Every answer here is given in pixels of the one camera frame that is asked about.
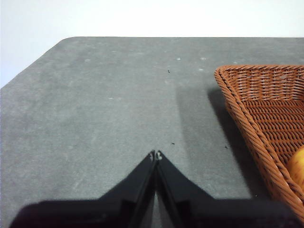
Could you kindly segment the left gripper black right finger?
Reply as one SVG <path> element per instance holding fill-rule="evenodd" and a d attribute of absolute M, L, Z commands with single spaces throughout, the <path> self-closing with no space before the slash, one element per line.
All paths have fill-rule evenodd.
<path fill-rule="evenodd" d="M 301 221 L 279 201 L 215 199 L 156 152 L 158 194 L 178 228 L 300 228 Z"/>

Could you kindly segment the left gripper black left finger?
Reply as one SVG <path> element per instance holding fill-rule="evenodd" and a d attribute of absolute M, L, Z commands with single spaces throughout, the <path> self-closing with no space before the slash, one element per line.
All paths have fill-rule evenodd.
<path fill-rule="evenodd" d="M 139 228 L 154 201 L 155 151 L 97 199 L 50 200 L 23 207 L 12 228 Z"/>

